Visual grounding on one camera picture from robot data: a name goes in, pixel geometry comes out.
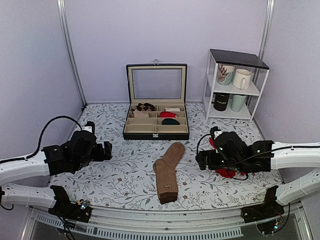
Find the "watch box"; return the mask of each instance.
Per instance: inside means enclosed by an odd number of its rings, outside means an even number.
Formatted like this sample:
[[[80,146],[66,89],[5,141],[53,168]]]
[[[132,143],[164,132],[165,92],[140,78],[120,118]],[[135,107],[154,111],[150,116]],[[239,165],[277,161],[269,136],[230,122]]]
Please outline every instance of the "watch box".
[[[130,107],[123,138],[188,140],[187,64],[130,64],[126,66],[126,73]],[[172,109],[163,113],[165,108]]]

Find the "black shelf top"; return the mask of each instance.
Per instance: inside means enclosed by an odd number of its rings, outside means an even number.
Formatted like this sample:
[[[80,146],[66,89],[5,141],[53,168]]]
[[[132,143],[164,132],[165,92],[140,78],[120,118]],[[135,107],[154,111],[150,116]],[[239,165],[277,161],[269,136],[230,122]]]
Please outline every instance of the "black shelf top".
[[[210,49],[210,53],[217,64],[269,69],[269,67],[255,54],[219,49]]]

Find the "mint green mug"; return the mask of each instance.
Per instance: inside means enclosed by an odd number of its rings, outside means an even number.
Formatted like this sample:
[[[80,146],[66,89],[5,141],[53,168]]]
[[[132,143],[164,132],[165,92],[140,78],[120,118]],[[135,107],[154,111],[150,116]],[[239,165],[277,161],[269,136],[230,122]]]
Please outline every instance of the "mint green mug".
[[[234,112],[240,112],[242,106],[244,105],[246,101],[247,95],[238,95],[234,94],[232,96],[232,102],[231,102],[231,110]]]

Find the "red sock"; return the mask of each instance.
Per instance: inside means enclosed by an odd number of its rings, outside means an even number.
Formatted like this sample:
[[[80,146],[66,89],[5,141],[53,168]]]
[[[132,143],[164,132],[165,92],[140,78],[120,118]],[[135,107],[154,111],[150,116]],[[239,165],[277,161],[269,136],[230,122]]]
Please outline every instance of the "red sock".
[[[177,114],[169,111],[160,112],[160,118],[176,118]]]
[[[227,170],[225,168],[220,168],[215,170],[216,173],[220,174],[224,178],[232,179],[235,175],[236,172],[232,170]]]

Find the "black mug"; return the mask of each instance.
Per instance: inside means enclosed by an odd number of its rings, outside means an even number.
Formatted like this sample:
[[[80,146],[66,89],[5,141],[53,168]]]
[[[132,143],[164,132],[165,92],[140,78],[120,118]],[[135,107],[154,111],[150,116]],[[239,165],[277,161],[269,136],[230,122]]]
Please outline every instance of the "black mug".
[[[213,102],[214,109],[221,112],[225,111],[227,109],[229,95],[228,93],[216,93]]]

